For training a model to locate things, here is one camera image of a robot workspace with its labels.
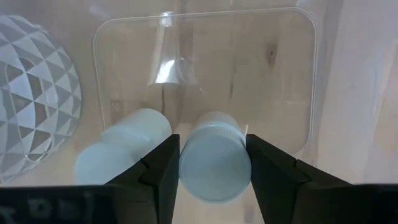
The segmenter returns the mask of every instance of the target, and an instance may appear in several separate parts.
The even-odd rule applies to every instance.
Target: clear plastic container
[[[312,133],[316,39],[298,8],[107,21],[93,40],[104,127],[150,106],[184,134],[217,110],[300,154]]]

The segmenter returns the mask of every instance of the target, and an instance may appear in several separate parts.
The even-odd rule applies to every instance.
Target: white ball
[[[57,151],[80,109],[79,78],[64,48],[41,26],[0,15],[0,181]]]

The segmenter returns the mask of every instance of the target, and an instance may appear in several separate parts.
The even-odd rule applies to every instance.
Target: white triangle pattern
[[[10,18],[8,16],[0,16],[0,23],[6,25],[8,27],[11,27],[11,28],[17,30],[18,32],[26,34],[26,32],[23,31],[17,24],[15,24],[15,22],[10,20]]]
[[[9,124],[16,124],[18,125],[17,116],[13,116],[11,119],[8,120]]]
[[[6,44],[0,47],[0,61],[24,70],[21,61],[19,60],[19,56],[11,44]]]
[[[61,54],[64,54],[64,56],[66,56],[66,57],[69,58],[68,54],[65,52],[65,50],[63,49],[63,47],[60,47],[60,48],[58,49],[58,52],[60,52]]]
[[[70,87],[70,81],[67,75],[64,75],[55,84],[68,92],[72,91],[72,88]]]
[[[18,161],[16,164],[14,164],[13,166],[11,166],[10,168],[8,168],[3,175],[17,175],[21,169],[22,166],[25,164],[25,159],[21,159],[20,161]]]
[[[26,73],[18,76],[13,81],[8,83],[10,92],[15,93],[24,98],[33,100],[32,87],[30,87],[29,79]]]
[[[57,134],[61,134],[61,135],[68,135],[68,130],[70,127],[70,119],[57,131]]]
[[[72,109],[73,97],[70,96],[69,99],[67,99],[66,102],[64,102],[63,105],[60,107],[60,111],[65,112],[66,114],[72,114]]]
[[[74,66],[72,66],[72,67],[69,69],[68,72],[69,72],[69,74],[71,74],[71,75],[73,75],[74,77],[78,78],[77,72],[76,72],[76,69],[75,69]]]
[[[24,146],[24,154],[29,153],[30,147],[32,146],[34,136],[35,136],[35,132],[32,131],[27,136],[22,138],[22,145]]]
[[[58,106],[58,96],[55,87],[51,86],[48,88],[45,93],[42,93],[38,98],[36,98],[35,102],[56,108]]]
[[[74,112],[73,117],[75,117],[75,118],[79,118],[80,117],[80,109],[81,109],[81,106],[79,106],[77,108],[77,110]]]
[[[29,53],[32,53],[35,56],[43,58],[42,54],[39,52],[36,45],[33,43],[32,39],[30,39],[29,36],[26,36],[17,41],[14,41],[12,44],[26,50]]]
[[[24,153],[24,147],[23,147],[22,143],[19,142],[14,147],[12,147],[10,150],[8,150],[7,153],[23,154]]]
[[[23,23],[26,23],[29,26],[35,27],[33,24],[31,24],[28,20],[26,20],[25,18],[23,18],[22,16],[9,16],[15,20],[21,21]]]
[[[42,32],[34,32],[33,34],[30,34],[29,36],[35,40],[38,40],[38,41],[48,45],[48,46],[52,46],[49,39]]]
[[[58,65],[59,67],[65,69],[65,67],[63,66],[63,63],[61,61],[60,56],[58,55],[58,52],[54,52],[52,53],[50,56],[48,56],[46,58],[47,61],[53,63],[54,65]]]
[[[17,114],[18,124],[27,128],[35,128],[35,106],[33,103],[26,106]]]
[[[43,154],[46,152],[47,148],[51,144],[51,138],[48,138],[45,140],[42,144],[37,146],[35,149],[33,149],[30,153],[32,154]]]
[[[77,97],[79,100],[81,100],[81,91],[80,91],[80,85],[77,86],[76,90],[73,92],[73,95]]]
[[[60,148],[62,142],[60,142],[58,145],[51,147],[51,149],[49,149],[48,153],[51,154],[53,152],[57,152],[58,149]]]
[[[47,117],[46,120],[43,121],[36,129],[39,131],[45,131],[48,133],[54,133],[57,129],[57,121],[58,121],[58,111],[54,112],[53,115]]]
[[[27,71],[27,73],[42,78],[44,80],[47,80],[49,82],[53,82],[51,77],[51,72],[45,61],[40,62],[38,65],[34,66],[29,71]]]

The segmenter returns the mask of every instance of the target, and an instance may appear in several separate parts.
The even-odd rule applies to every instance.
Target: white cylinder
[[[251,179],[244,134],[228,114],[212,112],[199,118],[180,156],[183,186],[205,202],[224,203],[238,195]]]
[[[172,134],[172,128],[162,113],[153,109],[139,109],[101,135],[101,140],[135,150],[136,157],[144,157]]]
[[[105,184],[132,167],[172,133],[158,111],[140,109],[107,129],[75,163],[77,184]]]

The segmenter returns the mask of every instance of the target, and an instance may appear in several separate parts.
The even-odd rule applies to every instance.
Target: plastic lid
[[[223,203],[250,183],[251,162],[236,131],[209,127],[195,131],[180,157],[180,178],[197,198]]]

